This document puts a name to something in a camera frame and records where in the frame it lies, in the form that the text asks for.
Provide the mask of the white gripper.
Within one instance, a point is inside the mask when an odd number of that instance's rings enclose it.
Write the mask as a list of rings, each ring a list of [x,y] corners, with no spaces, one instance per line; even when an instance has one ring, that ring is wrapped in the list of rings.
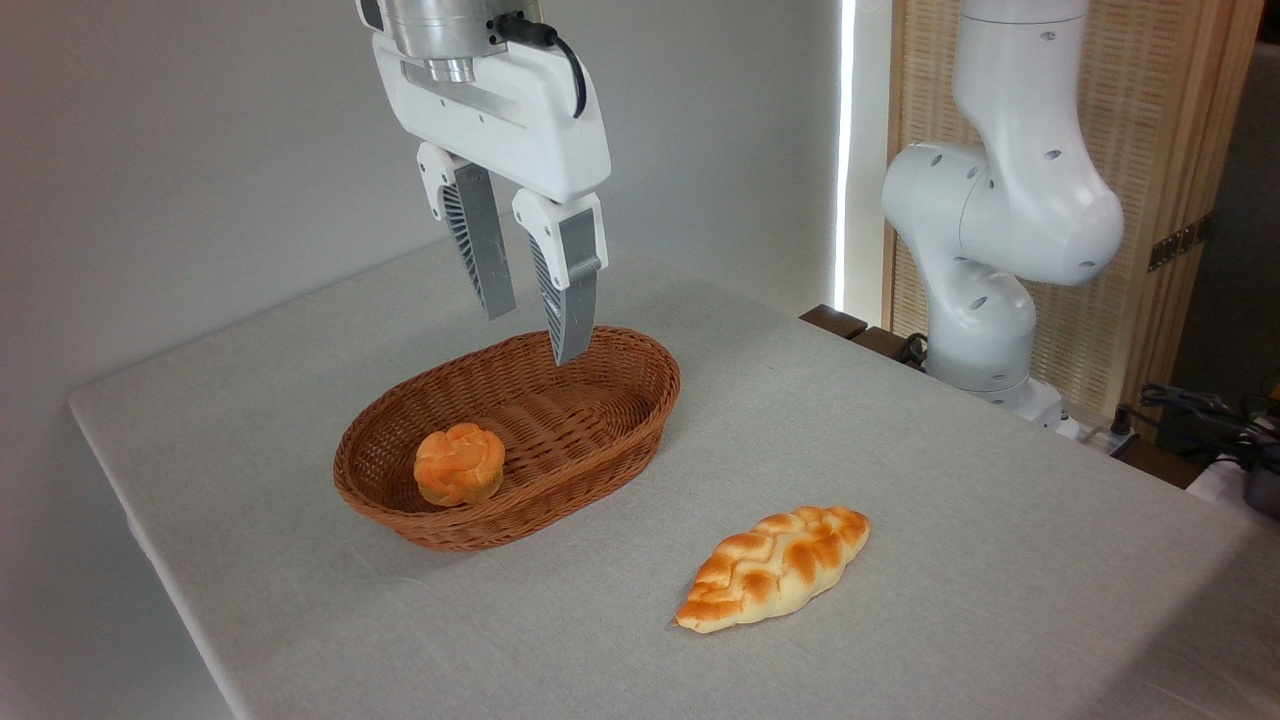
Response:
[[[452,83],[434,81],[385,35],[374,35],[372,50],[396,117],[426,141],[417,164],[431,215],[449,229],[486,316],[516,307],[493,170],[529,188],[517,191],[513,210],[530,237],[556,363],[584,354],[598,273],[609,265],[600,201],[590,193],[612,170],[598,100],[573,117],[572,70],[558,53],[511,45],[474,59],[474,81]]]

